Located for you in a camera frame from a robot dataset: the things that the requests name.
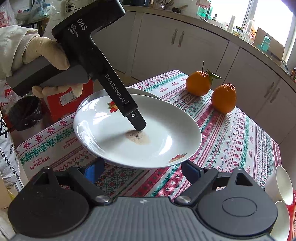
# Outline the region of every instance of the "tangerine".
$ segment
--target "tangerine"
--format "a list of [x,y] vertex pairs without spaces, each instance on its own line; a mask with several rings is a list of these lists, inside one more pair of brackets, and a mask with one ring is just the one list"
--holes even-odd
[[186,89],[192,95],[203,96],[209,92],[210,87],[211,80],[206,72],[196,71],[186,79]]
[[237,94],[232,84],[218,86],[212,94],[212,105],[222,114],[227,114],[235,108]]

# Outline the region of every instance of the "floral decoration on plate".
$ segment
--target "floral decoration on plate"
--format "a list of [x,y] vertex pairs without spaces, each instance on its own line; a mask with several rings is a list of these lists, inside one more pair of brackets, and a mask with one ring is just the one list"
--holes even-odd
[[116,106],[114,101],[109,102],[108,105],[109,105],[108,109],[110,109],[111,113],[118,110],[118,107]]
[[169,160],[168,162],[170,163],[170,162],[173,162],[173,161],[177,161],[177,160],[183,158],[183,157],[186,156],[186,155],[187,155],[187,153],[183,153],[183,154],[176,155],[174,158],[172,158],[172,159]]

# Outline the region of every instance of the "patterned tablecloth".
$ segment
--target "patterned tablecloth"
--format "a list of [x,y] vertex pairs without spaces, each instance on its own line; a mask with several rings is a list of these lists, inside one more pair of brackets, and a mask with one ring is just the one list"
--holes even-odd
[[[159,96],[187,112],[201,128],[202,143],[190,160],[201,167],[212,166],[220,172],[244,168],[264,186],[267,177],[281,165],[279,147],[240,109],[222,115],[211,104],[211,94],[192,96],[186,91],[187,75],[171,71],[145,80],[133,88]],[[44,166],[62,171],[72,165],[86,165],[94,157],[84,149],[73,130],[74,114],[55,123],[17,148],[20,162],[30,179]],[[120,168],[106,164],[96,184],[111,197],[171,196],[190,186],[181,165],[153,170]]]

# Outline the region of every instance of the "electrical outlet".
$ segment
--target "electrical outlet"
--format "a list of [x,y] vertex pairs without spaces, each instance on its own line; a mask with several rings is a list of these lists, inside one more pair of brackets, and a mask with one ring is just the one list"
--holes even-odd
[[72,7],[72,0],[65,0],[65,16],[71,13]]

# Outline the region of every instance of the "beige glove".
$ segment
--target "beige glove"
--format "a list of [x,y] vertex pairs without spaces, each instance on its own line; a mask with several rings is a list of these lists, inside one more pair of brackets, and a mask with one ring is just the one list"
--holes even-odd
[[[27,64],[41,55],[43,55],[49,62],[52,63],[54,67],[59,70],[66,70],[70,66],[65,52],[56,41],[38,36],[33,37],[28,43],[22,56],[22,61]],[[78,97],[82,94],[83,84],[44,88],[41,88],[40,86],[33,86],[32,92],[36,97],[43,98],[45,96],[66,92],[69,87],[72,88],[75,96]]]

